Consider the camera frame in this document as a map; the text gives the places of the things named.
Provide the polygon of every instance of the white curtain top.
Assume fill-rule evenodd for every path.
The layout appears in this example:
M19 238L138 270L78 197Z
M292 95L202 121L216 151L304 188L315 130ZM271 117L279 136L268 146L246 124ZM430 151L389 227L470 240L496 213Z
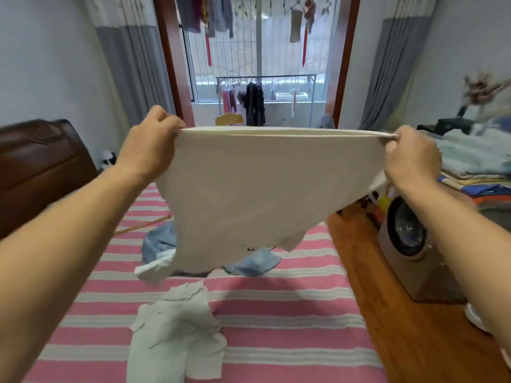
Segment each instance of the white curtain top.
M385 18L430 17L436 0L387 0Z
M152 0L86 0L96 27L156 26Z

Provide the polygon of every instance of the striped bedspread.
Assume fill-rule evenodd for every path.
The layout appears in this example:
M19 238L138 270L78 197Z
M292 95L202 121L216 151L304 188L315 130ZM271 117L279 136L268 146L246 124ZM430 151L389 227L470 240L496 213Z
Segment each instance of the striped bedspread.
M119 229L167 214L154 185ZM68 315L25 381L124 382L131 342L127 328L139 305L193 279L174 277L148 286L133 270L147 231L112 239ZM205 281L227 351L222 382L385 382L365 322L325 223L310 230L262 277L214 270Z

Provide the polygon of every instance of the black clothes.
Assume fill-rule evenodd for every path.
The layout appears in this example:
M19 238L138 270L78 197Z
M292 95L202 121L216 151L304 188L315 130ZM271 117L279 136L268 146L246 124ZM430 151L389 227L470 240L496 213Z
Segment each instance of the black clothes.
M262 126L266 123L264 94L261 85L249 83L246 93L239 93L238 99L247 110L247 126Z

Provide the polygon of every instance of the yellow chair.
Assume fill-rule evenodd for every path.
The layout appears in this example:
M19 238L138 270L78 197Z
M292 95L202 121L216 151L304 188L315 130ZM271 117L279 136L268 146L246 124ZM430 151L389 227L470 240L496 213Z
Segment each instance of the yellow chair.
M241 114L226 113L215 118L216 126L229 126L238 123L243 123L243 116Z

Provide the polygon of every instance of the headboard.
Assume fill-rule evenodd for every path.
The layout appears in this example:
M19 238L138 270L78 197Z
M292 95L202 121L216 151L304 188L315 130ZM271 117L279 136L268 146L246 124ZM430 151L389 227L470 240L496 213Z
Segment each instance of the headboard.
M0 239L97 174L86 147L65 119L1 127Z

